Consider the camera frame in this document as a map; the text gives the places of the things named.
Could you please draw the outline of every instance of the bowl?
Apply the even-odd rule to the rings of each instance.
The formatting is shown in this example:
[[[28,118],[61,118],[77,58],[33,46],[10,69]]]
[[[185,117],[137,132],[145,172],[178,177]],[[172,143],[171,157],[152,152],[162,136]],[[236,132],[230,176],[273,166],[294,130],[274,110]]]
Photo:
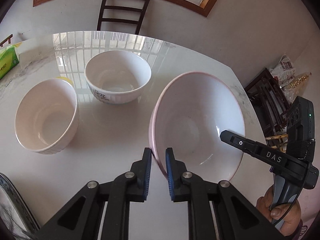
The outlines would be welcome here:
[[[166,174],[165,150],[204,180],[218,183],[236,173],[243,152],[220,140],[230,130],[245,135],[244,119],[235,96],[218,78],[202,72],[184,73],[161,93],[149,126],[149,143]]]
[[[15,117],[19,143],[25,149],[42,154],[63,150],[76,134],[78,125],[76,91],[60,78],[35,85],[23,97]]]
[[[139,97],[151,78],[148,62],[125,50],[94,56],[84,75],[92,94],[103,103],[124,104]]]

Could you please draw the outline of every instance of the tabletop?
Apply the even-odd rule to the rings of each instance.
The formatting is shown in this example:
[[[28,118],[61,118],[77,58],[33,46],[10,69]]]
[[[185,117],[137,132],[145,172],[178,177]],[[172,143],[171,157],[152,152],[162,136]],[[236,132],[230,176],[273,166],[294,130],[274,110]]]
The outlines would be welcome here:
[[[125,105],[99,102],[85,82],[86,63],[113,49],[134,52],[152,69],[143,94]],[[254,109],[233,71],[190,49],[134,34],[88,31],[27,40],[18,52],[20,63],[0,80],[0,172],[12,181],[40,225],[90,180],[112,181],[141,159],[149,146],[149,120],[158,97],[182,73],[203,71],[222,80],[241,107],[246,137],[265,143]],[[67,148],[57,154],[30,152],[15,137],[16,110],[34,85],[57,76],[68,77],[75,85],[79,128]],[[255,205],[273,184],[269,168],[244,154],[231,183]],[[187,203],[170,200],[167,181],[155,160],[147,201],[130,206],[129,239],[188,239]]]

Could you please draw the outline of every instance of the white wall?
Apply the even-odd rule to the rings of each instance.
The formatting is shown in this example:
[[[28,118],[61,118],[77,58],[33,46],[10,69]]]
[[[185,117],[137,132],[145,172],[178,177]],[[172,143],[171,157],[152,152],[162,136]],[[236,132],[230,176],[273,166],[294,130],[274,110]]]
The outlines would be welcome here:
[[[96,30],[101,0],[53,0],[32,7],[16,0],[0,24],[0,40],[13,33],[13,42],[49,33]],[[320,132],[320,31],[300,0],[218,0],[207,18],[178,5],[151,0],[140,31],[193,49],[230,66],[242,85],[287,53],[299,72],[313,72],[305,97],[316,111]],[[316,147],[315,166],[320,168]],[[320,208],[320,183],[304,190],[303,217]]]

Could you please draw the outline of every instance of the silver bolt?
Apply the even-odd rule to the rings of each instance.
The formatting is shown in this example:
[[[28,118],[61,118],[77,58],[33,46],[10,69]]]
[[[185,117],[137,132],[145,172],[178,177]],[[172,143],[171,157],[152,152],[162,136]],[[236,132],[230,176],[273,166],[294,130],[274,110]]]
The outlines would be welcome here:
[[[133,178],[134,177],[134,172],[128,171],[124,175],[127,179]]]
[[[220,181],[220,185],[221,185],[221,187],[229,187],[230,182],[227,180],[222,180],[222,181]]]
[[[190,171],[186,171],[186,172],[182,173],[182,177],[189,179],[192,177],[192,173]]]
[[[96,181],[90,181],[87,186],[88,188],[95,188],[97,187],[98,183]]]

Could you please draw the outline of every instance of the human hand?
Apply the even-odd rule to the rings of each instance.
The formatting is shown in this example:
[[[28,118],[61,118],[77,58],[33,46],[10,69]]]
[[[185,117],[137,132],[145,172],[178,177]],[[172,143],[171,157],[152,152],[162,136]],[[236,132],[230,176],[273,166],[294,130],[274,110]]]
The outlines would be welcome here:
[[[282,204],[276,206],[273,210],[269,210],[273,200],[273,185],[267,190],[264,197],[260,197],[257,200],[256,208],[260,211],[260,213],[269,220],[272,219],[278,220],[289,208],[290,204]],[[291,235],[299,225],[301,219],[301,208],[298,200],[292,206],[289,213],[283,218],[284,224],[280,229],[280,233],[284,236]]]

